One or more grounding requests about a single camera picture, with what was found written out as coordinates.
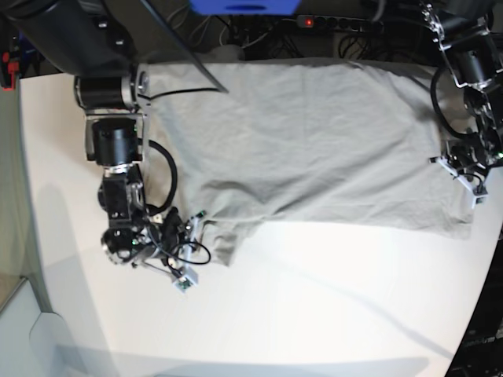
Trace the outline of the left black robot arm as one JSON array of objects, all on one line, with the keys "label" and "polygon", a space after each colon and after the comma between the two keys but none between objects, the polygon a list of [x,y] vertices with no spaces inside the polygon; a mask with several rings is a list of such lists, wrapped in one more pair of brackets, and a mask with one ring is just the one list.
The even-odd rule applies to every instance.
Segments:
[{"label": "left black robot arm", "polygon": [[[494,2],[448,1],[439,7],[422,1],[420,6],[442,57],[431,80],[431,103],[451,136],[442,154],[430,161],[459,181],[471,195],[472,205],[477,205],[488,196],[490,172],[502,165],[502,56],[489,28]],[[437,85],[446,72],[462,90],[464,107],[475,120],[470,132],[455,130],[442,113]]]}]

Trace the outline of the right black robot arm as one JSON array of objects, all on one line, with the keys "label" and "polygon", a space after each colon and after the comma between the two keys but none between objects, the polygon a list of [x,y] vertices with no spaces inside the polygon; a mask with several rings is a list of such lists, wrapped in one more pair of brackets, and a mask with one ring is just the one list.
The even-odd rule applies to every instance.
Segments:
[{"label": "right black robot arm", "polygon": [[[169,151],[148,138],[149,73],[137,61],[129,32],[103,1],[4,1],[1,15],[74,79],[75,101],[85,115],[86,158],[103,170],[97,199],[108,218],[101,236],[108,259],[167,276],[180,291],[195,286],[200,216],[182,220],[173,206],[177,167]],[[152,150],[171,173],[159,206],[148,203],[141,173]]]}]

